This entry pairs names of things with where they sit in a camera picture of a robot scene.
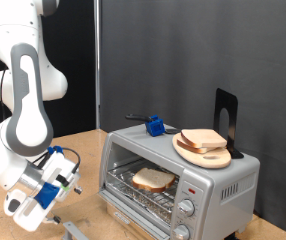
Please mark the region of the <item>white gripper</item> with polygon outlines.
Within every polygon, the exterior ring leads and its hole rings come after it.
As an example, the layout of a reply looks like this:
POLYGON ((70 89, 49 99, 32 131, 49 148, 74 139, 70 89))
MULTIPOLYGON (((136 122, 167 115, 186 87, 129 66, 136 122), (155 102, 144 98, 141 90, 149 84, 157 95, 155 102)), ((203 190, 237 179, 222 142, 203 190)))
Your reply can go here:
POLYGON ((82 187, 77 187, 79 165, 80 161, 74 163, 62 152, 51 154, 41 169, 29 163, 18 182, 7 192, 5 214, 12 216, 17 225, 29 232, 35 231, 42 222, 60 224, 59 216, 47 218, 47 215, 73 189, 82 194, 82 187))

